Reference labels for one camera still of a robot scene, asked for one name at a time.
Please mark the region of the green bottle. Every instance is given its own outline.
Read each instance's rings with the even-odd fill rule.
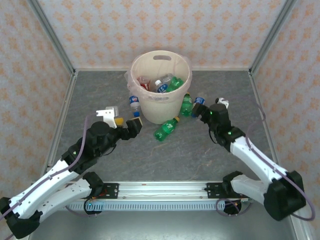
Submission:
[[[166,93],[172,92],[172,91],[180,88],[184,83],[185,83],[185,82],[182,81],[181,78],[177,78],[177,77],[174,76],[174,77],[171,79],[170,85],[167,87],[167,89],[166,89],[165,92],[166,92]]]
[[[179,117],[166,121],[162,126],[154,132],[155,139],[162,142],[166,137],[175,130],[177,123],[180,121]]]
[[[183,116],[188,117],[192,113],[192,108],[193,108],[192,99],[190,97],[190,93],[187,92],[186,95],[184,95],[184,97],[183,97],[183,102],[181,105],[180,113]]]

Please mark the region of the gray marble surface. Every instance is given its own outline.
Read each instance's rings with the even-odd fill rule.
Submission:
[[[87,114],[117,105],[121,117],[126,120],[132,117],[124,73],[79,72],[56,160],[82,136]],[[205,93],[208,105],[213,104],[217,97],[255,98],[245,71],[194,71],[189,92],[193,99],[198,93]],[[248,126],[260,118],[260,114],[250,101],[235,99],[230,101],[229,117],[234,126],[246,132]],[[180,119],[174,132],[165,141],[158,142],[153,133],[159,125],[142,118],[140,134],[134,139],[118,142],[114,152],[101,157],[90,171],[95,171],[103,181],[219,181],[236,170],[257,178],[238,158],[211,142],[207,125],[191,117],[182,116]],[[92,117],[90,123],[99,120]],[[250,138],[271,157],[262,124]]]

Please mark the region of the white bottle cap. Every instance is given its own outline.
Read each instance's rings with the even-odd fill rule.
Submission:
[[[154,82],[154,84],[155,84],[156,86],[158,86],[160,83],[161,83],[161,80],[157,80],[157,81]]]

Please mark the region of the patterned wall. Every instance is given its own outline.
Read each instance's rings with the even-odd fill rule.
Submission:
[[[299,0],[254,76],[280,162],[303,177],[320,236],[320,1]]]
[[[194,67],[249,68],[285,0],[40,0],[75,68],[169,50]]]
[[[0,197],[10,197],[40,176],[70,74],[26,0],[1,0],[0,26]]]

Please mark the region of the beige plastic bin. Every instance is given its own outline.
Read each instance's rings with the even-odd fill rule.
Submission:
[[[184,84],[168,93],[147,91],[137,80],[139,76],[148,76],[154,83],[169,73],[181,78]],[[163,124],[178,116],[184,95],[192,81],[192,72],[186,57],[171,51],[157,50],[138,56],[126,73],[126,78],[128,89],[139,98],[144,117],[154,124]]]

